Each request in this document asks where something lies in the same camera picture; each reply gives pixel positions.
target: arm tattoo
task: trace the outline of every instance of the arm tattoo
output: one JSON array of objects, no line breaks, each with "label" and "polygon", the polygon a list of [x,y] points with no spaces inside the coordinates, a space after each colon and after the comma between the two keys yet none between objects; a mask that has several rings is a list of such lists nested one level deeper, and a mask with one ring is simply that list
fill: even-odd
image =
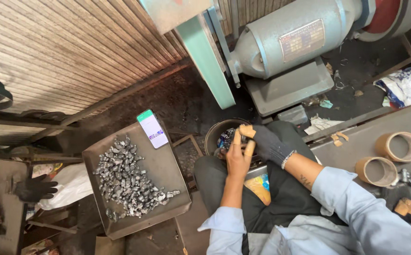
[{"label": "arm tattoo", "polygon": [[306,177],[304,177],[302,174],[300,175],[300,180],[301,180],[301,183],[303,184],[303,186],[311,187],[311,183],[308,182],[308,179],[306,179]]}]

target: light blue shirt sleeve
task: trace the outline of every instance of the light blue shirt sleeve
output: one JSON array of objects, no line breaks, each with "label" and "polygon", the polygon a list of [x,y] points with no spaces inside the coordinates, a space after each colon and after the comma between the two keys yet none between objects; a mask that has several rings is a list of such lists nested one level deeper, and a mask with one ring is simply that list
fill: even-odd
[{"label": "light blue shirt sleeve", "polygon": [[366,254],[411,254],[411,226],[353,182],[357,175],[325,167],[312,186],[311,195],[329,212],[349,225]]},{"label": "light blue shirt sleeve", "polygon": [[198,231],[211,229],[207,255],[242,254],[243,234],[246,234],[242,209],[221,206]]}]

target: black glove on table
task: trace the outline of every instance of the black glove on table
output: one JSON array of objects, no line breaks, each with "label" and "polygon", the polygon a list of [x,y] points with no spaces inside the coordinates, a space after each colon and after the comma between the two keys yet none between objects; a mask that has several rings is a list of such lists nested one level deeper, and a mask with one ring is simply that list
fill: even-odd
[{"label": "black glove on table", "polygon": [[253,126],[256,131],[253,139],[256,141],[256,153],[264,160],[271,160],[284,169],[289,157],[296,151],[281,142],[272,131],[265,126]]},{"label": "black glove on table", "polygon": [[58,192],[58,189],[53,187],[57,186],[58,183],[43,183],[42,180],[45,177],[46,174],[17,183],[15,194],[20,198],[21,201],[28,203],[37,203],[40,201],[40,199],[53,198],[53,194]]}]

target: phone screen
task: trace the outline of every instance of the phone screen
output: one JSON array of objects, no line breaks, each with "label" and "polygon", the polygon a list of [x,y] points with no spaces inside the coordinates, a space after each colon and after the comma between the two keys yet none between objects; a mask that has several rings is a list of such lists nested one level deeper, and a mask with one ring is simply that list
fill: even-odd
[{"label": "phone screen", "polygon": [[160,123],[155,118],[152,110],[147,110],[139,114],[136,119],[141,124],[142,129],[146,133],[153,147],[158,149],[168,143],[168,137],[160,126]]}]

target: corrugated metal wall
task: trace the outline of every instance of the corrugated metal wall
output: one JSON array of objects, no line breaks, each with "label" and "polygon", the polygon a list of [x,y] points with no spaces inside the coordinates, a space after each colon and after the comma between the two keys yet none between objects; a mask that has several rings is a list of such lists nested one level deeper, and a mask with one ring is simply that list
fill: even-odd
[{"label": "corrugated metal wall", "polygon": [[[240,26],[260,19],[293,1],[294,0],[237,0]],[[230,0],[219,0],[220,11],[223,16],[221,26],[225,35],[232,33],[230,2]]]},{"label": "corrugated metal wall", "polygon": [[[240,25],[290,2],[238,0]],[[219,3],[228,35],[230,1]],[[0,81],[14,96],[5,112],[74,114],[186,56],[137,0],[0,0]],[[0,145],[40,130],[0,125]]]}]

